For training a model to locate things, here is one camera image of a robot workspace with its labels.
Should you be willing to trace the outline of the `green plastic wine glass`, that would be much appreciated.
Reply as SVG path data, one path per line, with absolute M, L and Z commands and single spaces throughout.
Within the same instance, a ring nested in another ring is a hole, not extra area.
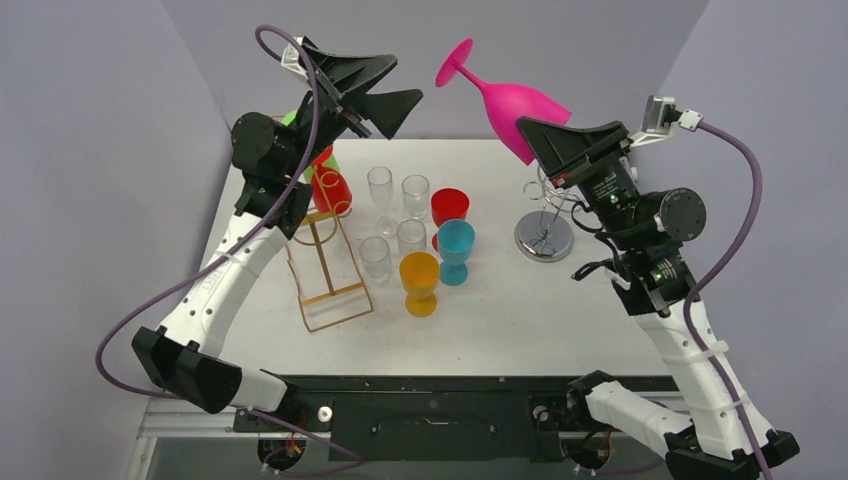
M 287 114 L 282 117 L 281 123 L 283 125 L 290 125 L 296 118 L 297 111 L 291 110 Z M 310 183 L 312 181 L 313 174 L 316 171 L 316 168 L 319 165 L 323 165 L 329 169 L 335 170 L 337 172 L 341 171 L 341 168 L 338 164 L 334 156 L 334 148 L 333 146 L 327 147 L 319 156 L 317 156 L 313 162 L 307 167 L 303 174 L 301 175 L 301 181 L 304 183 Z

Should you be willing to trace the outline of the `clear champagne flute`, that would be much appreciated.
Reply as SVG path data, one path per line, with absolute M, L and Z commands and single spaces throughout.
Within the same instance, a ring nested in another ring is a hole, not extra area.
M 367 181 L 371 198 L 381 212 L 375 231 L 385 239 L 391 239 L 398 227 L 398 222 L 390 217 L 394 198 L 392 172 L 384 166 L 373 167 L 367 173 Z

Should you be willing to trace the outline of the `clear glass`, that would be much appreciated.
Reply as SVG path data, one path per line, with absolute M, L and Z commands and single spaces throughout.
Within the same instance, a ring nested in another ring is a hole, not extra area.
M 401 259 L 409 254 L 425 251 L 427 248 L 426 226 L 416 219 L 404 220 L 397 227 L 396 239 Z
M 375 283 L 384 283 L 392 274 L 391 250 L 382 237 L 369 237 L 359 246 L 359 255 L 366 276 Z
M 401 184 L 405 213 L 411 219 L 423 220 L 429 209 L 430 183 L 422 175 L 407 176 Z

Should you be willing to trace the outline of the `gold wire glass rack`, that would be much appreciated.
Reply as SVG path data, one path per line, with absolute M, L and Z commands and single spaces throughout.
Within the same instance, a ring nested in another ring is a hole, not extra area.
M 320 213 L 313 202 L 286 247 L 297 306 L 307 332 L 315 334 L 374 312 L 374 302 L 343 216 Z

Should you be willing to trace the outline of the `magenta plastic wine glass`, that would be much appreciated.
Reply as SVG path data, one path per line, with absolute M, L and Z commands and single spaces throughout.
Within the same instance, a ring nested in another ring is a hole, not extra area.
M 473 39 L 465 38 L 453 48 L 439 68 L 435 86 L 444 87 L 457 74 L 465 77 L 480 92 L 487 118 L 496 136 L 519 160 L 530 165 L 535 160 L 535 154 L 520 132 L 518 120 L 530 118 L 564 125 L 570 120 L 572 112 L 531 86 L 490 83 L 479 78 L 465 66 L 473 46 Z

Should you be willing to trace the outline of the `orange plastic wine glass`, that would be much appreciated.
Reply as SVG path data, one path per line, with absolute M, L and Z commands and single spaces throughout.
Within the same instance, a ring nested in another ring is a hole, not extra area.
M 432 315 L 437 308 L 436 288 L 440 282 L 440 264 L 424 251 L 406 255 L 399 265 L 399 276 L 406 292 L 405 308 L 417 318 Z

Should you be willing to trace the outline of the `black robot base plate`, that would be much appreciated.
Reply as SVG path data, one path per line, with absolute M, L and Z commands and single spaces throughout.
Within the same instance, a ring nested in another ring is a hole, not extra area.
M 274 415 L 365 461 L 560 459 L 604 426 L 567 404 L 571 376 L 287 377 L 294 390 Z

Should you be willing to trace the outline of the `red plastic wine glass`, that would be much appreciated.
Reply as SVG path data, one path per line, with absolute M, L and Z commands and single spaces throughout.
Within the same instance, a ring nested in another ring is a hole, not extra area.
M 448 220 L 465 220 L 470 208 L 469 197 L 456 188 L 443 188 L 431 196 L 432 219 L 438 232 L 441 226 Z M 438 233 L 432 237 L 431 244 L 438 250 Z
M 352 193 L 340 172 L 333 147 L 327 147 L 307 168 L 306 173 L 313 187 L 312 200 L 316 209 L 320 213 L 345 215 L 351 207 Z

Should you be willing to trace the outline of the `cyan plastic wine glass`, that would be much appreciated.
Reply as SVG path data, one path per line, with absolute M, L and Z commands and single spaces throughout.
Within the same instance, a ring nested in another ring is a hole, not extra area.
M 437 232 L 438 253 L 441 256 L 440 281 L 447 286 L 463 284 L 469 275 L 469 260 L 476 233 L 465 220 L 446 221 Z

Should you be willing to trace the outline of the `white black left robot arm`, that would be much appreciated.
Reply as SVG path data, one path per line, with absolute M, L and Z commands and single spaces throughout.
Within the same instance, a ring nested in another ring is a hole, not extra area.
M 345 132 L 392 138 L 421 101 L 418 89 L 378 93 L 397 65 L 392 54 L 351 56 L 293 45 L 310 86 L 294 119 L 241 115 L 231 129 L 232 166 L 244 184 L 224 235 L 180 303 L 156 328 L 140 328 L 132 348 L 157 387 L 209 413 L 254 407 L 272 429 L 291 427 L 298 402 L 281 378 L 220 357 L 229 329 L 269 262 L 309 210 L 313 189 L 304 169 Z

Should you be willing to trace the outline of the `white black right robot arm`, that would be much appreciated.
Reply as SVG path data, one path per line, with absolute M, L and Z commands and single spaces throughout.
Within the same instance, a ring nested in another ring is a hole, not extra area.
M 607 274 L 687 406 L 674 412 L 595 371 L 569 384 L 566 418 L 586 430 L 626 433 L 661 456 L 676 479 L 757 479 L 797 455 L 794 436 L 774 428 L 742 388 L 681 255 L 706 224 L 700 196 L 688 188 L 640 192 L 625 163 L 634 141 L 620 122 L 574 129 L 525 117 L 517 127 L 551 184 L 581 193 L 581 207 L 599 220 L 593 236 L 612 251 L 575 279 Z

